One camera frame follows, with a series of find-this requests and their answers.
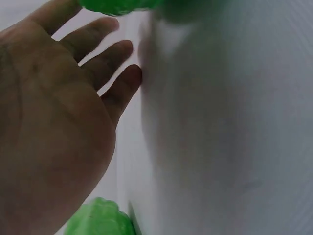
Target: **palm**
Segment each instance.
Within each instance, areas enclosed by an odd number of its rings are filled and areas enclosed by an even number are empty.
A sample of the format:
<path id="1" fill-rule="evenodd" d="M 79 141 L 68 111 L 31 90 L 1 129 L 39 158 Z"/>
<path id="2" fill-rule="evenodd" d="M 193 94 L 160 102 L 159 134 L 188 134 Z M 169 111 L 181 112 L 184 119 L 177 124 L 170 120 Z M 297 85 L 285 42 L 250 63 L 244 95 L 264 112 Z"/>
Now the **palm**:
<path id="1" fill-rule="evenodd" d="M 79 10 L 76 0 L 53 0 L 0 33 L 0 213 L 9 215 L 1 234 L 19 234 L 16 217 L 23 234 L 49 234 L 75 212 L 108 167 L 140 85 L 130 66 L 97 95 L 133 49 L 122 41 L 78 66 L 118 26 L 102 18 L 54 41 Z"/>

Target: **hand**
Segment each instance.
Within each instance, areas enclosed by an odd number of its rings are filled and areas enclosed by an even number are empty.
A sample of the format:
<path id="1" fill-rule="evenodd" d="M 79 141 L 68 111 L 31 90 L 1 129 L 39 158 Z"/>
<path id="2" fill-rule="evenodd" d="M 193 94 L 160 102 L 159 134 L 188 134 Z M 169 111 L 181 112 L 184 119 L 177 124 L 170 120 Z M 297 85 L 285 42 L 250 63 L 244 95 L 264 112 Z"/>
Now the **hand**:
<path id="1" fill-rule="evenodd" d="M 0 33 L 0 234 L 53 234 L 106 171 L 120 116 L 141 83 L 125 69 L 129 41 L 81 61 L 118 21 L 101 18 L 61 41 L 51 36 L 80 11 L 77 0 L 52 0 Z"/>

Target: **white wall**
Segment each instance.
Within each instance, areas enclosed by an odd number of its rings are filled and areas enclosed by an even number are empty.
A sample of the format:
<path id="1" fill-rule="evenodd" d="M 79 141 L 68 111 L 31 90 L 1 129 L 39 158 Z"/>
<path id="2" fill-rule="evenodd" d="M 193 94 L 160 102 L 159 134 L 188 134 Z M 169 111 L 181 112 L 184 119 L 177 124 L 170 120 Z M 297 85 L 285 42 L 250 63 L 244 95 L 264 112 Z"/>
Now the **white wall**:
<path id="1" fill-rule="evenodd" d="M 123 206 L 143 235 L 313 234 L 312 0 L 187 2 L 129 21 Z"/>

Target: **green object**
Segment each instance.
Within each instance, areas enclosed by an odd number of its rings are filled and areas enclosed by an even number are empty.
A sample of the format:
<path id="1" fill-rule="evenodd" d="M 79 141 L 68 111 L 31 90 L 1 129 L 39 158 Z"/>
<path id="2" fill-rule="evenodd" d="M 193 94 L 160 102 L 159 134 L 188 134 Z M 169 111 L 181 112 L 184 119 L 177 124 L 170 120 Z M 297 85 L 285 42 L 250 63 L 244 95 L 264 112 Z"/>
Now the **green object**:
<path id="1" fill-rule="evenodd" d="M 135 235 L 128 216 L 113 201 L 95 198 L 68 221 L 64 235 Z"/>
<path id="2" fill-rule="evenodd" d="M 163 0 L 79 0 L 80 4 L 90 10 L 110 16 L 121 16 L 132 11 L 153 9 Z"/>

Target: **finger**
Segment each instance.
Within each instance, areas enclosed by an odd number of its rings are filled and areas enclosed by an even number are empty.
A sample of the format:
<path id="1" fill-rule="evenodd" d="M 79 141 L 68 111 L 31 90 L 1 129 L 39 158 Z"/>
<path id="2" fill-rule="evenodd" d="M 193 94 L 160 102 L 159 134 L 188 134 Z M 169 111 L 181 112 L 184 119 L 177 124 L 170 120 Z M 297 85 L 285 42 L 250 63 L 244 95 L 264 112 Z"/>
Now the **finger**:
<path id="1" fill-rule="evenodd" d="M 124 40 L 115 43 L 100 55 L 82 65 L 82 69 L 87 73 L 88 80 L 95 90 L 101 89 L 111 79 L 132 52 L 132 42 Z"/>
<path id="2" fill-rule="evenodd" d="M 25 20 L 37 23 L 49 35 L 53 35 L 81 9 L 78 0 L 51 0 L 26 17 Z"/>
<path id="3" fill-rule="evenodd" d="M 141 68 L 131 65 L 119 75 L 111 88 L 101 97 L 115 126 L 141 82 Z"/>
<path id="4" fill-rule="evenodd" d="M 60 43 L 69 50 L 77 62 L 92 52 L 109 33 L 117 30 L 118 20 L 100 18 L 70 33 Z"/>

